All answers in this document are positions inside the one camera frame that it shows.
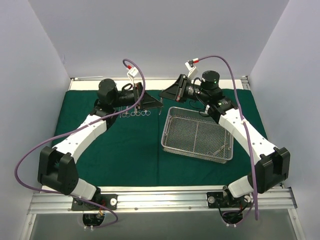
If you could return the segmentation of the silver surgical scissors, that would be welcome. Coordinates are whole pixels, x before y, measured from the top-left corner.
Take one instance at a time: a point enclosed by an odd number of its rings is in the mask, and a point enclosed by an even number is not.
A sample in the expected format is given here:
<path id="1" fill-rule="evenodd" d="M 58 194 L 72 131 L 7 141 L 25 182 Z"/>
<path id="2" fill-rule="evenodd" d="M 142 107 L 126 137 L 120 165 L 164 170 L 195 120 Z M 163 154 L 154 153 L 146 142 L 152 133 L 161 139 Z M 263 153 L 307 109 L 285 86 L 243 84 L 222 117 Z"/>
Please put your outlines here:
<path id="1" fill-rule="evenodd" d="M 140 115 L 141 116 L 150 116 L 151 115 L 151 111 L 150 110 L 142 110 L 141 112 L 140 112 Z"/>

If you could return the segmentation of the silver surgical clamp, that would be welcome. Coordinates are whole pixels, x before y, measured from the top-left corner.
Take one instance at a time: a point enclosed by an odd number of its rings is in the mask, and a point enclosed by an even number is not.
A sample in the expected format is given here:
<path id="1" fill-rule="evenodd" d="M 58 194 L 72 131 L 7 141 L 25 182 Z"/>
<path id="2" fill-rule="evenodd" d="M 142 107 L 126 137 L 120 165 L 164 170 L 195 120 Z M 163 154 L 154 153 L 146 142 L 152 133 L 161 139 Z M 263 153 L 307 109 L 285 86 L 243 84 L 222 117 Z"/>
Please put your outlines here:
<path id="1" fill-rule="evenodd" d="M 121 106 L 119 109 L 122 113 L 119 115 L 120 118 L 130 118 L 131 113 L 129 112 L 129 106 Z"/>

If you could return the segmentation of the metal mesh instrument tray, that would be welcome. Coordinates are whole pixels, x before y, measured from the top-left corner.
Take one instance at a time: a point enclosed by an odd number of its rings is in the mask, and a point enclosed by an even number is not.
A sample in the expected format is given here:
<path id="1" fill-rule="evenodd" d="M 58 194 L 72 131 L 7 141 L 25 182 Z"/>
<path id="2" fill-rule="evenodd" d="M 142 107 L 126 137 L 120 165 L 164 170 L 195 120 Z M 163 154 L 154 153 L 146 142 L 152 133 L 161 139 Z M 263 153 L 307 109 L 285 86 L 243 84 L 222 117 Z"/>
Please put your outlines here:
<path id="1" fill-rule="evenodd" d="M 169 153 L 225 164 L 233 158 L 234 138 L 211 117 L 172 106 L 166 116 L 161 145 Z M 224 151 L 209 155 L 220 147 Z"/>

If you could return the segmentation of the green surgical drape cloth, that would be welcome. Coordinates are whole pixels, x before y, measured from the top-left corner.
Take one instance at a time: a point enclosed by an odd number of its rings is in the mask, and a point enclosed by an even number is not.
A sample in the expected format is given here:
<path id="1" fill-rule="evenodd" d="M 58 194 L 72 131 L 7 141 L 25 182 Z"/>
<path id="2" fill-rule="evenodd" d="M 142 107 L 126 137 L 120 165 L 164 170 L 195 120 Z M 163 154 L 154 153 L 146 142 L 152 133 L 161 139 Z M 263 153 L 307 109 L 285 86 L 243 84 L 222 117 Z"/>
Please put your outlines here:
<path id="1" fill-rule="evenodd" d="M 267 137 L 253 95 L 237 90 L 245 118 Z M 70 90 L 64 96 L 55 135 L 80 126 L 94 107 L 94 90 Z M 202 109 L 199 102 L 163 99 L 164 107 L 149 116 L 117 117 L 80 156 L 79 177 L 98 187 L 164 187 L 227 185 L 251 171 L 250 157 L 235 141 L 233 158 L 225 163 L 178 155 L 163 150 L 161 138 L 170 107 Z"/>

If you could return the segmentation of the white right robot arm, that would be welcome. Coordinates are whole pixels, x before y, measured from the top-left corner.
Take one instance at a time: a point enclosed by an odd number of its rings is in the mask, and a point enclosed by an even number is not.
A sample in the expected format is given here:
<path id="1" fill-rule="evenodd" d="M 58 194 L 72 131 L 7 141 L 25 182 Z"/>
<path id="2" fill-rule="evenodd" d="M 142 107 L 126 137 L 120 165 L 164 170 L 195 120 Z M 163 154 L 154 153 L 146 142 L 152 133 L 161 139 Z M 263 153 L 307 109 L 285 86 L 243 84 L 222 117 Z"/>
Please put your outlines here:
<path id="1" fill-rule="evenodd" d="M 250 157 L 251 172 L 228 184 L 222 193 L 223 203 L 234 206 L 242 196 L 263 194 L 289 177 L 290 152 L 278 148 L 261 135 L 244 117 L 240 103 L 225 96 L 219 87 L 220 75 L 205 71 L 200 84 L 180 74 L 176 82 L 164 89 L 159 96 L 184 103 L 199 101 L 218 125 L 227 130 Z"/>

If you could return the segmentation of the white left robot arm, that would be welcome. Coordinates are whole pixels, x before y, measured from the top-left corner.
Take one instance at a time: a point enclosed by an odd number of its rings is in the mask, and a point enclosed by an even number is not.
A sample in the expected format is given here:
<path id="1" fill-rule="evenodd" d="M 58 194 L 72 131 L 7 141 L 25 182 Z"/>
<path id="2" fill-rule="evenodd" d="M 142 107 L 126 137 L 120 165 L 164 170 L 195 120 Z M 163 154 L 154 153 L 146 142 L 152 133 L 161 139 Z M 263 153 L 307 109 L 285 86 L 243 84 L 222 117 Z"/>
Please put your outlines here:
<path id="1" fill-rule="evenodd" d="M 37 180 L 63 195 L 83 199 L 83 204 L 95 210 L 101 203 L 101 190 L 79 177 L 76 163 L 82 153 L 116 121 L 119 111 L 134 106 L 146 111 L 164 105 L 149 95 L 141 82 L 128 83 L 121 90 L 110 78 L 98 85 L 97 100 L 93 110 L 77 130 L 53 147 L 44 147 L 39 156 Z"/>

